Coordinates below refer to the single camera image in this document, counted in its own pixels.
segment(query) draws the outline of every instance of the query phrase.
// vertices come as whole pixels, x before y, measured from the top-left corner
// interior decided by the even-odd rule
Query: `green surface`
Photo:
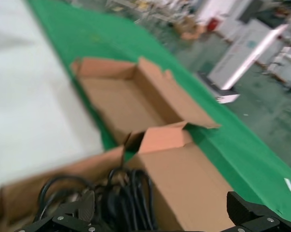
[[[291,168],[232,112],[218,104],[147,31],[126,19],[75,9],[57,1],[29,3],[68,71],[74,59],[84,56],[129,61],[144,56],[163,69],[171,69],[177,82],[222,125],[218,130],[191,126],[195,142],[242,197],[263,203],[291,221],[291,192],[284,182],[284,178],[291,181]],[[105,148],[114,147],[114,140],[95,110],[88,102],[87,106],[101,129]]]

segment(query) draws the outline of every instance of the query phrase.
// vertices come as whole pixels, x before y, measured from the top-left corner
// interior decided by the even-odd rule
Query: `coiled black cable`
[[[121,175],[121,181],[115,181],[115,175]],[[62,189],[46,199],[50,186],[57,181],[70,179],[80,182],[85,188],[95,192],[94,220],[103,220],[116,232],[137,230],[158,230],[153,209],[152,180],[143,170],[118,167],[109,172],[105,185],[94,185],[79,176],[61,175],[50,179],[38,196],[39,209],[34,222],[42,219],[54,201],[80,194],[77,189]]]
[[[83,184],[86,188],[88,188],[89,190],[94,190],[95,189],[95,185],[80,177],[80,176],[75,176],[75,175],[59,175],[57,177],[54,177],[52,179],[50,179],[43,187],[42,189],[40,190],[39,192],[39,195],[38,195],[38,205],[39,205],[39,208],[38,208],[38,212],[34,218],[34,221],[33,222],[36,222],[38,220],[40,220],[44,214],[44,212],[47,210],[47,208],[52,204],[53,200],[52,199],[53,197],[55,198],[56,197],[56,193],[54,194],[53,197],[51,197],[51,202],[48,203],[48,205],[45,203],[45,196],[46,196],[46,193],[47,191],[49,190],[50,186],[52,184],[54,184],[55,182],[57,181],[60,181],[60,180],[65,180],[65,179],[70,179],[70,180],[73,180],[73,181],[78,181],[80,182],[81,184]]]

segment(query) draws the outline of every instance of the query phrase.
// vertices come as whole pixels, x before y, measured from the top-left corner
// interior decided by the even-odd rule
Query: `open cardboard box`
[[[218,232],[230,228],[233,224],[226,211],[226,196],[232,189],[183,127],[175,124],[149,128],[141,142],[138,137],[130,137],[129,144],[139,151],[125,165],[141,168],[151,177],[155,214],[162,230]],[[49,178],[75,174],[97,182],[122,164],[123,153],[124,148],[118,147],[4,186],[0,190],[0,232],[20,229],[32,221],[39,191]],[[59,182],[50,193],[72,185],[71,181]]]
[[[191,123],[205,128],[218,125],[176,84],[170,71],[140,58],[135,64],[110,59],[83,58],[72,69],[93,107],[118,144],[131,133],[149,127]]]

